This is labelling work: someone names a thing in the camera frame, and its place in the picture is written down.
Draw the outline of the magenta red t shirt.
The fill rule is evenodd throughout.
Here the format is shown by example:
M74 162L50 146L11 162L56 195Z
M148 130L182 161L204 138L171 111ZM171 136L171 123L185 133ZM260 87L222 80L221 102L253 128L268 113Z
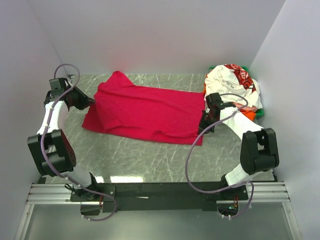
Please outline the magenta red t shirt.
M201 92L135 85L115 71L97 87L82 127L136 140L191 145L205 108Z

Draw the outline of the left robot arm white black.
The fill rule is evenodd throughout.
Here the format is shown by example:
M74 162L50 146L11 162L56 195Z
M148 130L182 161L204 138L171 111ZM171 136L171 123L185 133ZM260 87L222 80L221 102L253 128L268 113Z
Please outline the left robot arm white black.
M78 87L60 97L60 91L48 91L45 115L36 135L27 138L27 146L41 176L60 177L72 183L71 190L83 195L88 201L96 200L100 188L92 173L77 166L76 154L63 132L64 123L71 107L84 110L95 100Z

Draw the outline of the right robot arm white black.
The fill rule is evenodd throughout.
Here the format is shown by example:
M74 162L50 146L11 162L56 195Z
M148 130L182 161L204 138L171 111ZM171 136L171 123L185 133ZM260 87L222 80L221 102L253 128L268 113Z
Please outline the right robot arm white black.
M221 197L230 200L237 194L237 185L279 166L277 137L272 128L263 128L234 107L204 110L198 133L213 130L214 123L226 125L241 140L239 164L221 178L219 187Z

